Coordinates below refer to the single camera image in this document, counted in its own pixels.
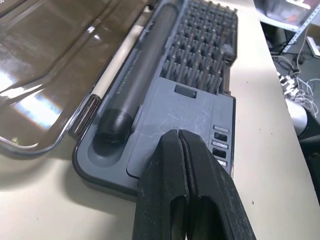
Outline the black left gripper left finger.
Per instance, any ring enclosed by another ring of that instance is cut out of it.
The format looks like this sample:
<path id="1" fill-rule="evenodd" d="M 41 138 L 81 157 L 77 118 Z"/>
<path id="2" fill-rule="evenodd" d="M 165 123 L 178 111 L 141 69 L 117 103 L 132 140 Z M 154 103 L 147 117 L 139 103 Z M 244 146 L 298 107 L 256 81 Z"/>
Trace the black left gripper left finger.
<path id="1" fill-rule="evenodd" d="M 188 183 L 177 130 L 161 136 L 139 180 L 133 239 L 183 240 L 186 237 Z"/>

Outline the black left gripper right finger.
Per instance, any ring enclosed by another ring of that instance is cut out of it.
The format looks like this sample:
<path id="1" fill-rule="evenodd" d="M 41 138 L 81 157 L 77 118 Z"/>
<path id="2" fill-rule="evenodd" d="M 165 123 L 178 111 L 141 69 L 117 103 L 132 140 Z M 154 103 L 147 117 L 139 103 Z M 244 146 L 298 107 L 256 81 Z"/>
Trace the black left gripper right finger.
<path id="1" fill-rule="evenodd" d="M 256 239 L 233 179 L 202 138 L 180 130 L 189 189 L 189 240 Z"/>

